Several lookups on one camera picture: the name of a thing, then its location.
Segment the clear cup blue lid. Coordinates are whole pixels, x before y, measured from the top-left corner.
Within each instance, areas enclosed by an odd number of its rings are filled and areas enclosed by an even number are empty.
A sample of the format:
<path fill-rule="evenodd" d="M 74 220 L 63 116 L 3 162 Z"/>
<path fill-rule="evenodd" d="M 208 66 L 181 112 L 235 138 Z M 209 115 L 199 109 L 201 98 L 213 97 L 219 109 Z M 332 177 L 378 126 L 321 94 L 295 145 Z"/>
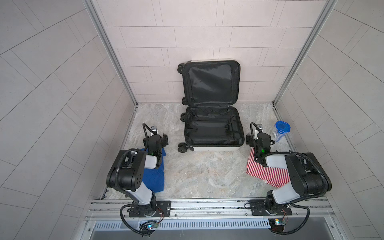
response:
<path fill-rule="evenodd" d="M 272 131 L 273 141 L 277 143 L 282 137 L 284 137 L 291 130 L 290 124 L 284 121 L 277 121 Z"/>

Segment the blue t-shirt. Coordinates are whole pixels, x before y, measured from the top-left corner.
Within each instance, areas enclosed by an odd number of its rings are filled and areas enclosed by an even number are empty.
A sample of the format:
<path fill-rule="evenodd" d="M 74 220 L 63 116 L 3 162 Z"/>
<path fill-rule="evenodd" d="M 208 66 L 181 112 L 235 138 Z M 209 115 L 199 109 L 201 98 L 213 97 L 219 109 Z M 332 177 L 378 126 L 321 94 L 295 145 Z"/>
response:
<path fill-rule="evenodd" d="M 162 155 L 162 163 L 158 169 L 144 169 L 143 183 L 154 193 L 159 193 L 164 190 L 164 157 L 166 156 L 164 148 L 162 148 Z"/>

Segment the red white striped cloth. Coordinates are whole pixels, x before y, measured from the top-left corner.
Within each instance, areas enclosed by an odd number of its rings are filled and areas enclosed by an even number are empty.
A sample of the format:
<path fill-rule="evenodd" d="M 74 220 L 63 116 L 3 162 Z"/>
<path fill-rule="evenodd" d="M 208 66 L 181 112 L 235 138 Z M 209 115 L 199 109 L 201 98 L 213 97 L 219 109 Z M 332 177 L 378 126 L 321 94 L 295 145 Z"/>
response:
<path fill-rule="evenodd" d="M 268 185 L 275 188 L 281 188 L 290 182 L 289 172 L 281 168 L 267 168 L 254 160 L 254 148 L 251 148 L 250 156 L 247 162 L 246 173 L 252 177 L 263 180 Z"/>

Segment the black suitcase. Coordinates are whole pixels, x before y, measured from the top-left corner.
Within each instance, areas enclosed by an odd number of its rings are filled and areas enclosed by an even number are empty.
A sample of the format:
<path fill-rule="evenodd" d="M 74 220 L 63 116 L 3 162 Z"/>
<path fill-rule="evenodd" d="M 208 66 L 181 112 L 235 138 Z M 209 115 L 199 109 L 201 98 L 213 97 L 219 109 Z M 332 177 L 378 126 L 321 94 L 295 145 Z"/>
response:
<path fill-rule="evenodd" d="M 178 151 L 236 151 L 245 143 L 239 97 L 241 65 L 235 60 L 180 63 L 187 106 L 180 119 L 185 141 Z"/>

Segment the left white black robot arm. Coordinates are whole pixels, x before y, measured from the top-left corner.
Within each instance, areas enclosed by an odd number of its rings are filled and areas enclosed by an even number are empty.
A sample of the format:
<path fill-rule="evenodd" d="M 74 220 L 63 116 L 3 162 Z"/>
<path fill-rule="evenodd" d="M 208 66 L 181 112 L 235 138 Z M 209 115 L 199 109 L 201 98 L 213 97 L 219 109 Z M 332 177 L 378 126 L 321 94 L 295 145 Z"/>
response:
<path fill-rule="evenodd" d="M 163 165 L 163 148 L 169 144 L 166 134 L 159 135 L 157 127 L 143 123 L 144 149 L 120 150 L 106 179 L 106 185 L 131 198 L 133 216 L 153 216 L 157 211 L 155 193 L 144 183 L 145 170 L 158 170 Z"/>

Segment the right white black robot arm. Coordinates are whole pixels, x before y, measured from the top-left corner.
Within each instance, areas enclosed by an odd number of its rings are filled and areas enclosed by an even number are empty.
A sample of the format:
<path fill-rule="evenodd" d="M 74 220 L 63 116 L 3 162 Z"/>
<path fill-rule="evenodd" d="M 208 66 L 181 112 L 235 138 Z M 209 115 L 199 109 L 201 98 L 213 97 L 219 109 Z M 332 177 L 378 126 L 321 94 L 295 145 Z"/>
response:
<path fill-rule="evenodd" d="M 275 140 L 255 123 L 246 143 L 251 147 L 246 173 L 274 187 L 262 204 L 269 215 L 284 213 L 284 207 L 324 196 L 332 182 L 312 153 L 272 152 Z"/>

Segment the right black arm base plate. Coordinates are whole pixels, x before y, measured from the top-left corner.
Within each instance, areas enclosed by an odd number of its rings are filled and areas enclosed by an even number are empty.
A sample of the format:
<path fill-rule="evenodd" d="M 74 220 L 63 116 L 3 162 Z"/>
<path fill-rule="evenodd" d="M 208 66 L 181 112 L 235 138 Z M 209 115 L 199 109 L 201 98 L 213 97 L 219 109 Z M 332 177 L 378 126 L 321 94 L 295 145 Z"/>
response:
<path fill-rule="evenodd" d="M 249 209 L 253 216 L 291 216 L 291 206 L 279 205 L 273 200 L 249 200 Z"/>

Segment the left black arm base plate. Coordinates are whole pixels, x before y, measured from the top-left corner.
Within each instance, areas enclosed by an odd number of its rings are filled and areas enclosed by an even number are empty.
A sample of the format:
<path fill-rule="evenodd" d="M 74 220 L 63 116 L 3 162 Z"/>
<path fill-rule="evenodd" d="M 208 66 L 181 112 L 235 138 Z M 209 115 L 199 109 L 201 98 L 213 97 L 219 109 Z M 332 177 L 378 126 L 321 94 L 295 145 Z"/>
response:
<path fill-rule="evenodd" d="M 171 210 L 171 201 L 156 201 L 149 205 L 137 205 L 128 208 L 130 218 L 160 218 L 169 217 Z"/>

